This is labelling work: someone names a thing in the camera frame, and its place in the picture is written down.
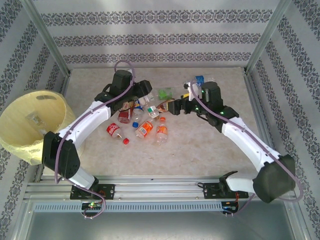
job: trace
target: bottle cap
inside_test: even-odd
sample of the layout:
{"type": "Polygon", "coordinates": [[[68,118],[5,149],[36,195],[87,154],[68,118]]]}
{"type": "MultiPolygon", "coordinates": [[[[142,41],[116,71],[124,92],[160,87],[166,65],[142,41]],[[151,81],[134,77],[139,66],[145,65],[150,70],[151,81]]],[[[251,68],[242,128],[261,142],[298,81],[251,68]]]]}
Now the bottle cap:
{"type": "Polygon", "coordinates": [[[130,141],[129,141],[128,138],[125,138],[125,139],[123,140],[123,144],[125,144],[125,145],[127,145],[129,142],[130,142],[130,141]]]}

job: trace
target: wallpaper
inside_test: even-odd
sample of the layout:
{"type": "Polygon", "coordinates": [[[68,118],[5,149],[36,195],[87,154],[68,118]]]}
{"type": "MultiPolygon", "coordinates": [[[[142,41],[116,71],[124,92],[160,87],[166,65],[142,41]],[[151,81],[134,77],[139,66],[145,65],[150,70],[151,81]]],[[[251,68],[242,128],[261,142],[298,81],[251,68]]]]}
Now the wallpaper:
{"type": "MultiPolygon", "coordinates": [[[[59,92],[64,76],[18,0],[0,0],[0,16],[1,114],[30,90],[59,92]]],[[[0,240],[11,235],[35,170],[0,146],[0,240]]]]}
{"type": "Polygon", "coordinates": [[[70,69],[244,67],[279,0],[34,0],[70,69]]]}
{"type": "Polygon", "coordinates": [[[295,159],[311,239],[320,239],[319,13],[314,0],[291,2],[251,73],[274,146],[295,159]]]}

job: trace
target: purple cable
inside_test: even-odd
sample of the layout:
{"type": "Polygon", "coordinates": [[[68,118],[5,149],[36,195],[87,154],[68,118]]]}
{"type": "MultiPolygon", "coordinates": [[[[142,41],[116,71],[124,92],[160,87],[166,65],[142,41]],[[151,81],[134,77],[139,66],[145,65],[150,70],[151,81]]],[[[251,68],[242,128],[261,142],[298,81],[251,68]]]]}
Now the purple cable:
{"type": "MultiPolygon", "coordinates": [[[[54,181],[56,184],[58,184],[61,180],[62,180],[62,177],[60,177],[58,179],[58,166],[59,166],[59,159],[60,159],[60,153],[61,153],[61,149],[62,149],[62,146],[66,140],[66,138],[68,137],[69,134],[71,134],[72,130],[75,129],[75,127],[83,120],[85,119],[87,116],[89,116],[90,114],[92,114],[93,112],[95,112],[96,110],[108,105],[109,103],[112,103],[116,100],[118,100],[119,98],[121,98],[122,96],[124,96],[129,90],[130,88],[134,85],[134,82],[135,82],[135,78],[136,78],[136,72],[135,72],[135,69],[134,69],[134,66],[127,60],[119,60],[116,62],[116,64],[114,65],[114,72],[117,71],[117,65],[119,63],[126,63],[130,66],[131,70],[132,70],[132,80],[130,82],[130,85],[128,86],[128,88],[123,92],[121,93],[119,96],[116,96],[114,97],[113,99],[107,101],[107,102],[104,102],[102,104],[100,104],[99,106],[95,107],[94,109],[92,109],[92,111],[88,111],[86,114],[84,114],[82,117],[80,117],[71,127],[70,129],[65,133],[65,135],[63,136],[63,138],[61,139],[60,143],[59,143],[59,146],[58,146],[58,149],[56,151],[56,157],[55,157],[55,165],[54,165],[54,181]]],[[[84,187],[81,187],[79,185],[76,185],[74,182],[68,180],[70,183],[72,183],[73,185],[75,185],[77,188],[80,188],[88,193],[91,193],[91,194],[94,194],[96,196],[98,196],[99,198],[102,199],[102,202],[103,202],[103,207],[101,208],[100,212],[98,212],[96,215],[90,217],[91,219],[99,216],[105,209],[106,209],[106,200],[105,198],[94,192],[94,191],[91,191],[91,190],[88,190],[88,189],[85,189],[84,187]]]]}
{"type": "MultiPolygon", "coordinates": [[[[300,201],[303,196],[304,196],[304,190],[302,188],[302,185],[300,183],[300,181],[297,179],[297,177],[295,175],[292,174],[291,171],[289,171],[289,169],[286,168],[286,166],[284,166],[276,157],[274,157],[271,152],[269,152],[252,134],[251,132],[247,131],[244,127],[240,126],[239,124],[236,124],[235,122],[233,121],[230,121],[229,119],[223,117],[223,116],[220,116],[219,114],[211,111],[203,102],[201,102],[201,100],[198,98],[198,96],[196,95],[192,85],[195,84],[196,82],[193,81],[190,83],[190,89],[191,89],[191,92],[194,96],[194,98],[196,99],[196,101],[206,110],[208,111],[210,114],[212,114],[213,116],[215,116],[216,118],[219,118],[227,123],[230,123],[232,124],[233,126],[239,128],[242,132],[245,132],[260,148],[262,148],[262,150],[267,154],[269,155],[278,165],[280,165],[280,167],[295,181],[295,183],[297,184],[298,188],[299,188],[299,191],[300,191],[300,195],[295,198],[295,199],[285,199],[285,198],[281,198],[279,197],[278,199],[280,200],[283,200],[283,201],[288,201],[288,202],[292,202],[292,203],[295,203],[295,202],[298,202],[300,201]]],[[[248,202],[241,208],[241,210],[249,203],[249,201],[251,201],[251,199],[253,198],[253,196],[251,196],[251,198],[248,200],[248,202]]]]}

